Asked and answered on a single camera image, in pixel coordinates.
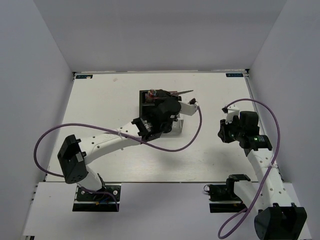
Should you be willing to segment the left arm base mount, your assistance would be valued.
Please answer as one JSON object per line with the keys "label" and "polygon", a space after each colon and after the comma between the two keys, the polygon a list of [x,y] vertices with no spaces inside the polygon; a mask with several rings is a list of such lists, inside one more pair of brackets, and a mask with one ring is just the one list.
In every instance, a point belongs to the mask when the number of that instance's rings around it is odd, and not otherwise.
{"label": "left arm base mount", "polygon": [[105,185],[103,192],[89,193],[77,187],[73,202],[73,212],[118,212],[120,208],[121,184]]}

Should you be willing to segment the white slotted organizer container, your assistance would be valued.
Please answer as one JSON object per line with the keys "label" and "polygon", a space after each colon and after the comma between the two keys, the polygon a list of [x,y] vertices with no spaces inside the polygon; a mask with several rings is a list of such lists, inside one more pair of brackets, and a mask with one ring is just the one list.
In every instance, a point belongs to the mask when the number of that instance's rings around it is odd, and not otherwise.
{"label": "white slotted organizer container", "polygon": [[167,135],[179,135],[183,130],[184,119],[181,113],[175,118],[170,118],[164,123],[163,133]]}

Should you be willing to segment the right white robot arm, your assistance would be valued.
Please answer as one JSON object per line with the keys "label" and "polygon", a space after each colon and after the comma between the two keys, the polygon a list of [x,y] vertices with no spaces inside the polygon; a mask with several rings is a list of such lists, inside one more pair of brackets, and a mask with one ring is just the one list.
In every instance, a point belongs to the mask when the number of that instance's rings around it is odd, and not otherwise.
{"label": "right white robot arm", "polygon": [[254,111],[224,109],[218,136],[224,143],[238,142],[259,182],[255,188],[245,174],[226,180],[226,195],[244,203],[246,213],[255,213],[254,230],[260,240],[297,240],[307,220],[304,207],[288,194],[275,165],[276,154],[266,135],[260,134],[259,116]]}

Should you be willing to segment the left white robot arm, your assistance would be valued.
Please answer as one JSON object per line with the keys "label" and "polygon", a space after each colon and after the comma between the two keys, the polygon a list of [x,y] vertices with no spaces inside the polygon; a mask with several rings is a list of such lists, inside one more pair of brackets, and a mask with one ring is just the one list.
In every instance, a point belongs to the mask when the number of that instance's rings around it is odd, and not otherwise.
{"label": "left white robot arm", "polygon": [[114,134],[104,132],[83,139],[73,134],[67,136],[57,154],[65,182],[83,186],[96,200],[103,198],[106,187],[89,164],[106,154],[156,140],[170,132],[181,110],[180,100],[176,91],[151,89],[146,93],[144,113],[117,128]]}

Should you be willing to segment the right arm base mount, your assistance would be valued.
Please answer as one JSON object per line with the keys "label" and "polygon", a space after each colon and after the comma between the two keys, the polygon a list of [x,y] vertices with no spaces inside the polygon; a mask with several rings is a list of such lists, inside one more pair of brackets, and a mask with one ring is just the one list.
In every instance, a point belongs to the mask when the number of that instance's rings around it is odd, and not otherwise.
{"label": "right arm base mount", "polygon": [[231,174],[223,184],[206,184],[203,191],[209,196],[210,213],[238,213],[246,208],[243,201],[235,194],[235,182],[251,179],[246,174]]}

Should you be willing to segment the black handled scissors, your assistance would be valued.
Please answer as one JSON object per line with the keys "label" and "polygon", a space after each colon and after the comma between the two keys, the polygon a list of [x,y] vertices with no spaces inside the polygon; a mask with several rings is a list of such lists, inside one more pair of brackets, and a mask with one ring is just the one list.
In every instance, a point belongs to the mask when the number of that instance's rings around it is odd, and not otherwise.
{"label": "black handled scissors", "polygon": [[170,91],[169,93],[170,93],[172,96],[180,96],[180,95],[187,94],[187,93],[191,93],[191,92],[193,92],[193,90]]}

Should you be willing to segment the left blue table label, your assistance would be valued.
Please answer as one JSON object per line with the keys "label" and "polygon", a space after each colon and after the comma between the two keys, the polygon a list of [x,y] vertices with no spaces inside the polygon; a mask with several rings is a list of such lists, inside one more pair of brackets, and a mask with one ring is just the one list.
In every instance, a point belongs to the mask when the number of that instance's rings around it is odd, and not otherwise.
{"label": "left blue table label", "polygon": [[92,79],[92,74],[78,74],[75,76],[76,79]]}

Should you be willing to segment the black slotted organizer container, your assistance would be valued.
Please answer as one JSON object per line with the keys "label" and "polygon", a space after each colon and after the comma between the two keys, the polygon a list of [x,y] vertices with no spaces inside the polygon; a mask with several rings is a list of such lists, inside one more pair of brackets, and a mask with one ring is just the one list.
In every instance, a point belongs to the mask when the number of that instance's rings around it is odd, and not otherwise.
{"label": "black slotted organizer container", "polygon": [[161,119],[156,105],[156,98],[154,102],[146,102],[146,95],[149,89],[139,91],[139,119],[143,124],[160,125]]}

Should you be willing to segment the crayon bottle with pink cap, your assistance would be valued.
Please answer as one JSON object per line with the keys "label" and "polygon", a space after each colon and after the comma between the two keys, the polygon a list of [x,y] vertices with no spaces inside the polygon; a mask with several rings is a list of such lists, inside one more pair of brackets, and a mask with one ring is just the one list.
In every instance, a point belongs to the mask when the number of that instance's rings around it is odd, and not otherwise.
{"label": "crayon bottle with pink cap", "polygon": [[157,91],[155,89],[150,89],[147,91],[145,102],[152,103],[154,102],[156,97],[157,97]]}

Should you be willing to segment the right blue table label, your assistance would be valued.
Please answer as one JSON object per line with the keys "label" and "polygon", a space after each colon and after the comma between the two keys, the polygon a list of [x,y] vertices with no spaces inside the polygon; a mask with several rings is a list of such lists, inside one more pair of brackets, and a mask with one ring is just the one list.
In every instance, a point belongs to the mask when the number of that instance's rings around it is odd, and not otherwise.
{"label": "right blue table label", "polygon": [[243,78],[244,75],[242,73],[226,73],[227,78]]}

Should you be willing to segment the blue table label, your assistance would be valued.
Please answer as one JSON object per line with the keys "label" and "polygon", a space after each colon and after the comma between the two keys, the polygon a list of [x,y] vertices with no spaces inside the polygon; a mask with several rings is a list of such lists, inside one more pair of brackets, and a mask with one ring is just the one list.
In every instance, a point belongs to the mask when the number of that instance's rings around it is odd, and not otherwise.
{"label": "blue table label", "polygon": [[75,76],[76,79],[92,79],[92,74],[78,74]]}
{"label": "blue table label", "polygon": [[227,78],[243,78],[244,75],[242,73],[226,73]]}

